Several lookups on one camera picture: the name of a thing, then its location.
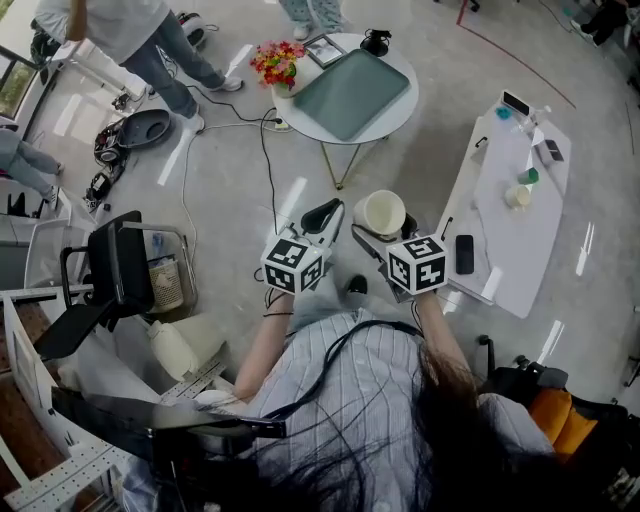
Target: orange cushion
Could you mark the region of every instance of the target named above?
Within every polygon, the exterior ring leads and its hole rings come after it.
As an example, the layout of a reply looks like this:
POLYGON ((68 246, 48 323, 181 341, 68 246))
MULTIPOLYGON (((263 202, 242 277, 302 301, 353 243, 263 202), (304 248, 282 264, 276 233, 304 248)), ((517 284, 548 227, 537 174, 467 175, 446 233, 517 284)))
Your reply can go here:
POLYGON ((556 442, 571 411, 571 393, 562 389, 543 389, 529 406, 529 414, 549 438, 556 442))
POLYGON ((560 435, 553 443, 556 453, 561 458, 568 459, 591 433, 596 423, 598 420, 588 420, 572 407, 560 435))

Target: picture frame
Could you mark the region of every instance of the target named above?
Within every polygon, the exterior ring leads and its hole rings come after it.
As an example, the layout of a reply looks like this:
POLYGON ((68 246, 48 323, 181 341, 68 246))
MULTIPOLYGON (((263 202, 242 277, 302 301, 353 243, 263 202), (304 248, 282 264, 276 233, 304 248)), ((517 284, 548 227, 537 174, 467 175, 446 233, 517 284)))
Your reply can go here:
POLYGON ((347 54, 326 34, 320 34, 318 37, 314 37, 304 43, 304 49, 309 57, 322 69, 327 69, 331 64, 347 54))

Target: wicker basket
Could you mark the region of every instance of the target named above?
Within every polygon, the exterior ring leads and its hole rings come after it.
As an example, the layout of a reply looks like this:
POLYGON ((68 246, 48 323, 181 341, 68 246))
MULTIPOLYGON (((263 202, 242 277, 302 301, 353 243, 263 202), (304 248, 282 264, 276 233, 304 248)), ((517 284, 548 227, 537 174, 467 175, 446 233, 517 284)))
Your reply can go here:
POLYGON ((165 313, 182 306, 184 295, 182 294, 177 261, 169 261, 164 265, 150 268, 149 276, 156 298, 150 313, 165 313))

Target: black strap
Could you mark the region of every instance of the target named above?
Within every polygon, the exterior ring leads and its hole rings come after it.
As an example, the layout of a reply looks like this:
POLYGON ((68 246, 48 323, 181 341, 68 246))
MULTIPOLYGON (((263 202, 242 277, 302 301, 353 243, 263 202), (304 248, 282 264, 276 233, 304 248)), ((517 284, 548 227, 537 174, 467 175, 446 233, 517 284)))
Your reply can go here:
POLYGON ((344 347, 347 341, 349 341, 349 339, 351 339, 351 337, 358 331, 361 331, 363 329, 368 329, 370 327, 375 327, 377 325, 391 327, 396 331, 402 331, 410 336, 422 336, 422 333, 420 332, 419 329, 417 329, 416 327, 413 327, 412 325, 406 324, 404 322, 387 322, 385 320, 366 320, 364 322, 357 324, 348 333, 342 335, 340 338, 334 341, 333 344, 329 347, 329 350, 327 350, 327 353, 324 355, 324 362, 322 364, 322 371, 320 372, 320 375, 318 376, 316 381, 312 384, 312 386, 304 393, 304 395, 302 395, 295 402, 270 412, 265 416, 265 418, 280 419, 280 420, 286 419, 289 416, 291 416, 295 411, 297 411, 300 407, 311 402, 316 397, 316 395, 320 392, 320 389, 322 389, 322 385, 324 384, 324 380, 327 376, 329 368, 331 368, 331 365, 336 360, 336 358, 338 357, 338 354, 340 353, 340 350, 342 350, 342 347, 344 347))

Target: sneaker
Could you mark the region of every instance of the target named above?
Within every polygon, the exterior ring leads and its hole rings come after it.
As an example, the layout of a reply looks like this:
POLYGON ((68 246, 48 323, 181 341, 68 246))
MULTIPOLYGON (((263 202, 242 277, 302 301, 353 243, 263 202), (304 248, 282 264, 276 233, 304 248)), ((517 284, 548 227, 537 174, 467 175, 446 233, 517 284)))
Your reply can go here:
POLYGON ((369 291, 367 278, 361 274, 353 276, 349 284, 347 284, 347 293, 362 293, 366 295, 367 291, 369 291))
POLYGON ((598 45, 593 42, 593 36, 584 32, 580 23, 578 23, 576 20, 571 20, 571 26, 575 29, 579 36, 583 37, 587 41, 591 41, 591 43, 593 43, 596 48, 598 47, 598 45))
POLYGON ((201 132, 204 130, 204 119, 198 112, 196 112, 193 117, 182 118, 182 127, 185 131, 193 133, 201 132))
POLYGON ((237 76, 228 76, 227 78, 225 78, 222 85, 218 87, 214 87, 213 89, 209 89, 209 90, 211 92, 216 92, 216 91, 233 92, 240 89, 243 85, 244 85, 244 82, 242 81, 242 78, 238 78, 237 76))
POLYGON ((45 203, 47 203, 52 210, 55 210, 58 206, 58 192, 60 192, 60 187, 51 187, 49 193, 44 197, 45 203))
POLYGON ((304 41, 311 33, 309 25, 296 25, 293 29, 293 38, 297 41, 304 41))

